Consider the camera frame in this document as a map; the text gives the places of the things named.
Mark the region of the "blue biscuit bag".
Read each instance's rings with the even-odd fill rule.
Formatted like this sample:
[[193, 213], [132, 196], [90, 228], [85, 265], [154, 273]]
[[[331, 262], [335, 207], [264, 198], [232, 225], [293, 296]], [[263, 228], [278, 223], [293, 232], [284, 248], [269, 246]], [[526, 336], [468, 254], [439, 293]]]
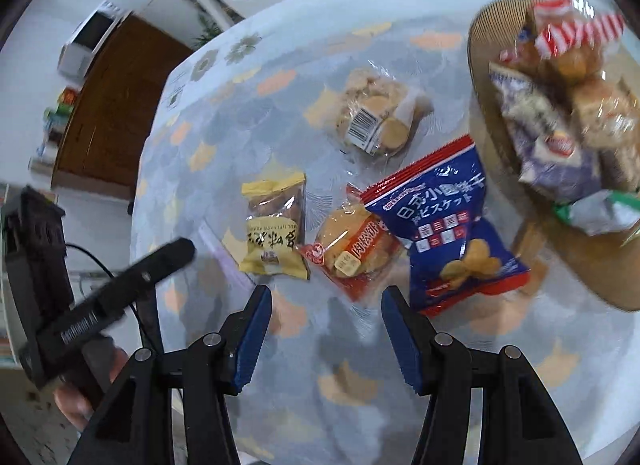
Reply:
[[434, 317], [475, 294], [529, 282], [529, 267], [484, 216], [487, 180], [473, 139], [460, 136], [363, 191], [367, 211], [408, 244], [409, 306]]

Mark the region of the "orange label rice cracker pack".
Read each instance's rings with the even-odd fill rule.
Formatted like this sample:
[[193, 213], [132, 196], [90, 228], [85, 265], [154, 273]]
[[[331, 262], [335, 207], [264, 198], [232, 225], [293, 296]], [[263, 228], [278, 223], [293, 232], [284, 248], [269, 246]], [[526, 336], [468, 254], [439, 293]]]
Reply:
[[602, 185], [639, 191], [639, 100], [626, 81], [591, 77], [570, 89], [572, 124], [599, 157]]

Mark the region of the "red white striped snack pack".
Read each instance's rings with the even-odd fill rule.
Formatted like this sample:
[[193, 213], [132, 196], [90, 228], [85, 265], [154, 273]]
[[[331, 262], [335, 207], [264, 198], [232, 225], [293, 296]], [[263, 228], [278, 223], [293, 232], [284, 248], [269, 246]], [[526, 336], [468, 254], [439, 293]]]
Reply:
[[623, 37], [625, 19], [596, 12], [582, 0], [537, 0], [512, 50], [499, 62], [545, 84], [578, 84], [602, 69], [605, 53]]

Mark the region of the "yellow snack packet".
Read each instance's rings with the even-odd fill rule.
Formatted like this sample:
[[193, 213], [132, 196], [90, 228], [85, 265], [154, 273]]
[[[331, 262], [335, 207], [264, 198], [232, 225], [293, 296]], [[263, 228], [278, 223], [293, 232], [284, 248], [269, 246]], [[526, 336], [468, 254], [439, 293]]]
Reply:
[[297, 246], [304, 234], [305, 173], [294, 171], [277, 180], [243, 183], [247, 201], [246, 254], [242, 272], [308, 279]]

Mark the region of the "red orange cake packet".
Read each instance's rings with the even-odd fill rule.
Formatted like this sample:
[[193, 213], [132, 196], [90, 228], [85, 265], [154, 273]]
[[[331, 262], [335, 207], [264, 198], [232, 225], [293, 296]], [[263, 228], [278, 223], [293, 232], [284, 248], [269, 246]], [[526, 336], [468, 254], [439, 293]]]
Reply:
[[347, 183], [343, 202], [324, 219], [314, 241], [297, 246], [306, 263], [354, 303], [383, 283], [404, 252], [383, 221], [364, 207], [361, 194]]

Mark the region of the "brown wooden cabinet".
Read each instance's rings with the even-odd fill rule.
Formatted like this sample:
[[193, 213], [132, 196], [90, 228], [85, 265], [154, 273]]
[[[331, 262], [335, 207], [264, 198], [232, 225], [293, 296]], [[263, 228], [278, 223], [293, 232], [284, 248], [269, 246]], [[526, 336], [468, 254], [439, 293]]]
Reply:
[[51, 186], [130, 200], [171, 71], [192, 49], [135, 15], [106, 40], [82, 86]]

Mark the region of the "brown ribbed glass plate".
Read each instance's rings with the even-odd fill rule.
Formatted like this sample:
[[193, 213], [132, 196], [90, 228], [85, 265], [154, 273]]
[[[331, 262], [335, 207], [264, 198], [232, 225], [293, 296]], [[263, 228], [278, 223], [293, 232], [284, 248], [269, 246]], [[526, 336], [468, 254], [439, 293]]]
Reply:
[[495, 0], [468, 60], [506, 191], [591, 292], [639, 307], [639, 65], [622, 14]]

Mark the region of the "green white snack packet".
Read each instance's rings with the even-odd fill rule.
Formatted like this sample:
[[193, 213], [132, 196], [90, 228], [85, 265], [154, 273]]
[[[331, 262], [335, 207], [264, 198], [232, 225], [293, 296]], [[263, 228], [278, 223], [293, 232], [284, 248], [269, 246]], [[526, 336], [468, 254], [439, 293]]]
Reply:
[[564, 224], [590, 237], [620, 233], [639, 222], [637, 194], [601, 190], [566, 205], [554, 205], [553, 211]]

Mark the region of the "purple white snack packet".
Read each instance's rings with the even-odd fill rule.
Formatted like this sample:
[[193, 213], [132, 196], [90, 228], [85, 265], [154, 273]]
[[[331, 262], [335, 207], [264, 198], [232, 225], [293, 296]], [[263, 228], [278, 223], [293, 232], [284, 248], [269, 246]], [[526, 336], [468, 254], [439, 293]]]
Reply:
[[489, 79], [521, 163], [518, 181], [554, 203], [567, 204], [602, 188], [599, 159], [570, 131], [561, 109], [532, 78], [491, 62]]

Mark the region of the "clear bag of cookies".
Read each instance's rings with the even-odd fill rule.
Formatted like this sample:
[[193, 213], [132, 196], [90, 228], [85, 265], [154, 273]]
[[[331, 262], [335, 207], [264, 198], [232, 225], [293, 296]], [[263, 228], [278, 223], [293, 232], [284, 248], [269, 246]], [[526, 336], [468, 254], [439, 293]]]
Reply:
[[423, 89], [373, 68], [352, 70], [323, 126], [344, 152], [393, 157], [412, 140], [420, 121], [433, 112]]

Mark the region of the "white microwave oven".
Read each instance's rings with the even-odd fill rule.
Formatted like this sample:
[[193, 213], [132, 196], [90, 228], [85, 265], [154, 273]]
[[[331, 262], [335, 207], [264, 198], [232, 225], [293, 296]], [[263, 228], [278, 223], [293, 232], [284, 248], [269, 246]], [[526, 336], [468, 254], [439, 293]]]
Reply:
[[129, 14], [129, 11], [104, 0], [62, 45], [56, 66], [58, 72], [73, 80], [84, 80], [107, 38]]

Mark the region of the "green potted plant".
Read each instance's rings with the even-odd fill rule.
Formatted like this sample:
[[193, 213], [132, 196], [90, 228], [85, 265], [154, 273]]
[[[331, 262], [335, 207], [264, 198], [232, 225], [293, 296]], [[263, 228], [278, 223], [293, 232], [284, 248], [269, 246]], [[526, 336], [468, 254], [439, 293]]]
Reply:
[[198, 50], [222, 33], [220, 27], [206, 14], [198, 14], [198, 24], [200, 24], [201, 32], [194, 38], [194, 49]]

